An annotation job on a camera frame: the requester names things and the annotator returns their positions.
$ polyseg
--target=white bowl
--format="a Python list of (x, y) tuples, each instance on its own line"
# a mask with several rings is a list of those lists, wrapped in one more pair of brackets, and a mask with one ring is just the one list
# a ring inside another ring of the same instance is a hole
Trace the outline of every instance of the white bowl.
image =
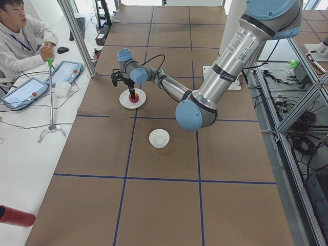
[(157, 149), (164, 148), (170, 140), (170, 135), (164, 129), (156, 129), (149, 134), (149, 142)]

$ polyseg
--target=tablet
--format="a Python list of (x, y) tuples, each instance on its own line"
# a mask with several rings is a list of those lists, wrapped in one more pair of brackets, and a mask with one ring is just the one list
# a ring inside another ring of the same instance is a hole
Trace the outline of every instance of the tablet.
[[(59, 82), (73, 83), (81, 74), (82, 68), (82, 63), (67, 60), (61, 61), (52, 72), (52, 86), (56, 86), (56, 83)], [(49, 77), (46, 79), (45, 83), (47, 85), (49, 84)]]
[(33, 77), (17, 87), (14, 91), (3, 96), (1, 100), (8, 108), (20, 110), (31, 105), (31, 103), (46, 92), (48, 87), (47, 84)]

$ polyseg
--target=electronic equipment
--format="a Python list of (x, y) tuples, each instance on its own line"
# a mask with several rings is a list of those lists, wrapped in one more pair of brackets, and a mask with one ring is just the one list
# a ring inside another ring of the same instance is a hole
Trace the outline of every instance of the electronic equipment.
[(108, 36), (110, 26), (104, 25), (103, 28), (101, 28), (99, 34), (96, 37), (96, 43), (99, 46), (104, 46), (106, 38)]
[[(82, 37), (84, 39), (84, 37), (86, 36), (86, 19), (84, 17), (77, 17), (75, 18), (78, 28), (81, 31)], [(73, 33), (72, 31), (70, 32), (70, 41), (73, 41), (74, 37), (73, 37)]]
[[(99, 34), (96, 37), (96, 43), (99, 46), (103, 46), (105, 44), (107, 35), (112, 27), (112, 22), (110, 19), (109, 11), (107, 8), (107, 3), (105, 0), (100, 0), (101, 7), (99, 7), (98, 0), (94, 0), (93, 2), (93, 8), (95, 10), (97, 22), (98, 22), (98, 27), (99, 27)], [(104, 10), (104, 17), (102, 17), (99, 13), (99, 10), (103, 9)]]
[(301, 89), (304, 89), (307, 84), (312, 83), (302, 64), (298, 64), (294, 69), (294, 74), (301, 84)]
[[(67, 82), (69, 84), (73, 83), (81, 74), (82, 68), (82, 63), (67, 60), (61, 61), (52, 72), (52, 85), (55, 86), (56, 83), (60, 82)], [(45, 83), (47, 85), (49, 84), (49, 77), (46, 79)]]
[(31, 103), (43, 95), (48, 87), (47, 84), (33, 77), (17, 87), (14, 91), (2, 97), (1, 100), (8, 108), (21, 110), (31, 105)]

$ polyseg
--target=red cup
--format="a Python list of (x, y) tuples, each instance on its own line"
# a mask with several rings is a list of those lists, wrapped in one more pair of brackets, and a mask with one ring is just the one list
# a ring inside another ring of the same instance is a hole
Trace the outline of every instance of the red cup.
[(30, 227), (35, 221), (35, 215), (6, 206), (0, 206), (0, 223), (19, 227)]

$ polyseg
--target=green object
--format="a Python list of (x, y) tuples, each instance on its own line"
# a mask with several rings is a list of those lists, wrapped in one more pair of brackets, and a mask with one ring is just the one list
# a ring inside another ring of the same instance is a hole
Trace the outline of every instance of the green object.
[(288, 64), (291, 65), (292, 68), (296, 68), (299, 64), (299, 60), (291, 60)]
[(47, 59), (47, 61), (48, 61), (48, 66), (55, 69), (55, 67), (52, 65), (52, 63), (55, 61), (55, 58), (49, 58), (49, 59)]

